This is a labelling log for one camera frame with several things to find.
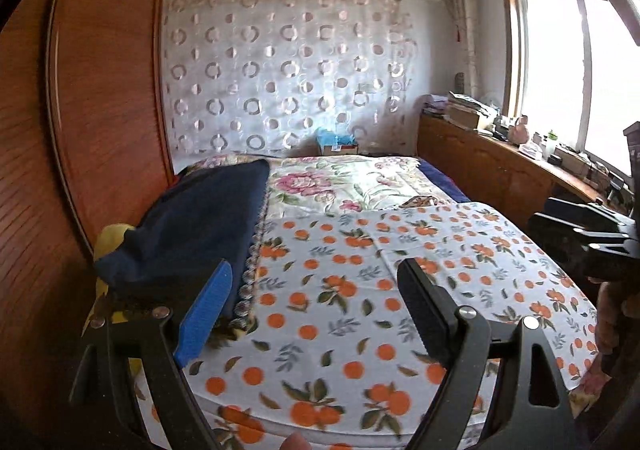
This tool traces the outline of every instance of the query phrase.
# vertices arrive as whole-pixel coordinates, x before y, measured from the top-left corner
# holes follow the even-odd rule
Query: finger
[[[280,450],[311,450],[311,445],[298,432],[294,432],[282,442]]]

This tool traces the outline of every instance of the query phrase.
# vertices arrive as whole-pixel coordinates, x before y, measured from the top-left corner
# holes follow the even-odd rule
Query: wooden desk
[[[472,201],[500,211],[520,229],[545,201],[570,192],[590,203],[598,192],[580,179],[524,156],[510,144],[468,132],[442,119],[422,116],[418,155],[451,177]]]

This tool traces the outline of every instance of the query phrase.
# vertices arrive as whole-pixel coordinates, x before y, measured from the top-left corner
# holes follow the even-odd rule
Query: bedspread
[[[225,449],[273,450],[294,431],[318,450],[406,445],[445,371],[398,292],[404,258],[487,319],[537,318],[567,389],[596,356],[593,305],[487,205],[272,220],[261,255],[249,334],[184,370]],[[487,362],[464,444],[486,419],[497,369]],[[148,432],[167,447],[143,375],[136,384]]]
[[[258,157],[251,155],[218,156],[193,168],[255,159]],[[412,157],[267,159],[271,165],[269,218],[382,210],[399,206],[415,195],[434,195],[442,203],[453,202],[418,170],[418,160]]]

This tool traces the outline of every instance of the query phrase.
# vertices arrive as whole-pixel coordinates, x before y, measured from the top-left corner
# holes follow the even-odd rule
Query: dark blue blanket
[[[210,275],[224,258],[233,284],[222,316],[231,318],[268,178],[265,160],[182,178],[125,233],[118,249],[95,262],[98,276],[117,292],[128,283]]]
[[[449,197],[451,197],[457,203],[469,203],[470,199],[460,191],[460,188],[456,186],[456,184],[444,175],[440,170],[438,170],[435,166],[429,164],[424,159],[417,158],[420,162],[418,169],[427,178],[435,184],[439,189],[445,192]]]

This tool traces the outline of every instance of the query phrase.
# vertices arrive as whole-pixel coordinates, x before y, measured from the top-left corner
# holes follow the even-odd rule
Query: cardboard box
[[[554,154],[562,159],[562,168],[567,172],[572,173],[580,179],[589,174],[589,163],[578,154],[569,152],[569,150],[565,150],[559,146],[556,146]]]
[[[494,117],[487,117],[477,110],[452,102],[448,102],[446,106],[446,120],[465,130],[487,130],[494,123]]]
[[[333,145],[324,145],[320,148],[320,155],[356,155],[358,145],[338,145],[339,150],[333,150]]]

